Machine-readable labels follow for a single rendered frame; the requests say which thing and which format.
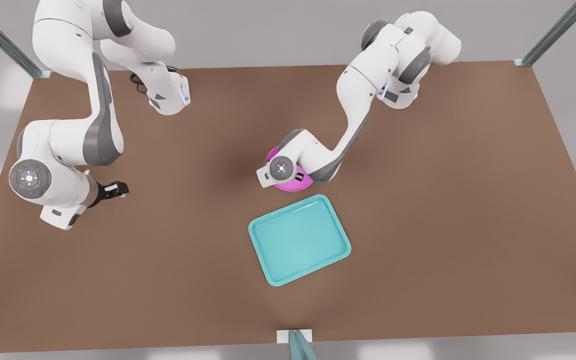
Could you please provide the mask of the magenta round plate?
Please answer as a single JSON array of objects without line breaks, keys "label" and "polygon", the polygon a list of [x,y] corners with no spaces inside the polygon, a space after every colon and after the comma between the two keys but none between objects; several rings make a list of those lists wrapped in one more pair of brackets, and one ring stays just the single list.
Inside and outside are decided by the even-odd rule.
[{"label": "magenta round plate", "polygon": [[296,178],[293,178],[290,182],[275,184],[274,186],[277,189],[280,189],[281,191],[298,192],[298,191],[302,191],[302,190],[310,187],[312,184],[314,184],[314,182],[310,178],[310,176],[307,175],[300,166],[298,166],[298,165],[296,166],[295,173],[303,173],[304,174],[303,180],[297,181]]}]

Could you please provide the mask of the teal rectangular tray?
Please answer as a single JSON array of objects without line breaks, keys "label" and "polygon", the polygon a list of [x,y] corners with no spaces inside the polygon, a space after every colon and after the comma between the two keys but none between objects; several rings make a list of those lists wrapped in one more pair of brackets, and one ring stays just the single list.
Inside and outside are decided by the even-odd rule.
[{"label": "teal rectangular tray", "polygon": [[329,198],[314,194],[247,226],[266,281],[281,287],[347,258],[352,245]]}]

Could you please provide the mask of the silver frame post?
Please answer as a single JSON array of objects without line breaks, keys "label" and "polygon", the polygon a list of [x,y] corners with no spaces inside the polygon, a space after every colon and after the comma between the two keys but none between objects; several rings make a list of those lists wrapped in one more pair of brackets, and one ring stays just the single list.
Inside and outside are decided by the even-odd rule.
[{"label": "silver frame post", "polygon": [[276,343],[288,344],[290,360],[320,360],[312,347],[313,330],[283,329],[276,331]]},{"label": "silver frame post", "polygon": [[24,70],[32,79],[50,79],[52,71],[41,70],[2,30],[0,50]]},{"label": "silver frame post", "polygon": [[514,59],[517,68],[531,68],[576,22],[576,0],[542,38],[522,58]]}]

